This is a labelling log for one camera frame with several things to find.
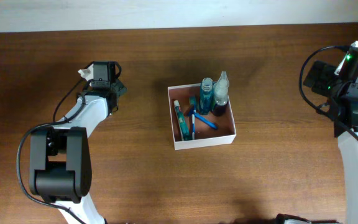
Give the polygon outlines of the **blue white toothbrush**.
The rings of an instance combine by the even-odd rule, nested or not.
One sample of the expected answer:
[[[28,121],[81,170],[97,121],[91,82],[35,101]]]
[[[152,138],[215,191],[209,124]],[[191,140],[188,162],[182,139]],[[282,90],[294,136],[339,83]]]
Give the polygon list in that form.
[[[192,135],[192,140],[195,140],[195,132],[196,132],[196,128],[195,128],[196,96],[191,96],[189,98],[189,102],[190,102],[189,115],[191,116],[191,135]]]

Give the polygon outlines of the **blue disposable razor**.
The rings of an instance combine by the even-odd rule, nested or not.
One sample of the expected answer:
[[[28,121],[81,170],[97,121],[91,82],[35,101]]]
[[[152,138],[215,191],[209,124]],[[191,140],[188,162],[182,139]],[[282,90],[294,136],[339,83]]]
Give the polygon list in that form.
[[[189,106],[188,110],[186,111],[186,116],[190,117],[190,119],[191,119],[191,116],[189,115],[189,112],[190,112],[190,106]],[[200,120],[202,123],[206,124],[207,126],[209,126],[212,129],[218,129],[217,124],[214,124],[213,122],[207,120],[206,118],[202,117],[197,112],[195,112],[195,120],[196,119]]]

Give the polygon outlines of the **teal toothpaste tube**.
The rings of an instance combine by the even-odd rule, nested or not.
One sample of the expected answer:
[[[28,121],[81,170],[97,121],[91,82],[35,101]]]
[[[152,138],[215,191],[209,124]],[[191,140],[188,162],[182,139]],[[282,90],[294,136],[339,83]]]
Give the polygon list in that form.
[[[181,139],[183,141],[189,141],[189,140],[191,140],[191,134],[189,132],[188,125],[186,123],[185,117],[184,117],[183,112],[181,110],[179,101],[174,100],[173,104],[174,104],[174,109],[175,109],[177,120],[178,120]]]

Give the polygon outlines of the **blue mouthwash bottle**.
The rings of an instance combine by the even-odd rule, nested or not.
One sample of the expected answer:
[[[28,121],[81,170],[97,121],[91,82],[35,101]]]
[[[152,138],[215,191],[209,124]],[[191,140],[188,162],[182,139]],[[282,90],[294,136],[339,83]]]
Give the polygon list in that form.
[[[213,80],[204,78],[200,86],[200,103],[199,111],[201,114],[208,114],[211,109],[211,101],[213,97]]]

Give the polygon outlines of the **purple hand soap pump bottle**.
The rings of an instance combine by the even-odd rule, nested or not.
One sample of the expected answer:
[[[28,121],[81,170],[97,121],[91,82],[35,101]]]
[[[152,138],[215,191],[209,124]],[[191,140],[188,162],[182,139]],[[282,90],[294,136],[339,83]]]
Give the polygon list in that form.
[[[229,80],[227,72],[222,71],[219,80],[214,84],[213,88],[213,104],[211,108],[212,114],[222,116],[226,111],[228,103]]]

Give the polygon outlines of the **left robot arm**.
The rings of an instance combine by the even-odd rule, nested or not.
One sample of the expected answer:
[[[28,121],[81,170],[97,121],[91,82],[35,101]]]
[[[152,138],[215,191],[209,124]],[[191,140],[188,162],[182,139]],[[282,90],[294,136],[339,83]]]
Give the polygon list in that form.
[[[19,142],[16,173],[31,201],[61,212],[68,223],[105,223],[90,195],[92,165],[88,139],[119,109],[127,88],[115,61],[94,61],[80,69],[74,107],[62,118],[30,128]]]

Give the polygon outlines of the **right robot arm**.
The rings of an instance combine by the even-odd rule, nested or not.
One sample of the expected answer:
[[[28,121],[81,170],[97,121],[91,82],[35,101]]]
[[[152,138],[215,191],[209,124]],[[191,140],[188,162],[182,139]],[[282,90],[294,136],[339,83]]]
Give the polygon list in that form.
[[[346,223],[358,223],[358,41],[336,47],[345,53],[339,65],[317,60],[300,72],[302,99],[334,123],[346,188]]]

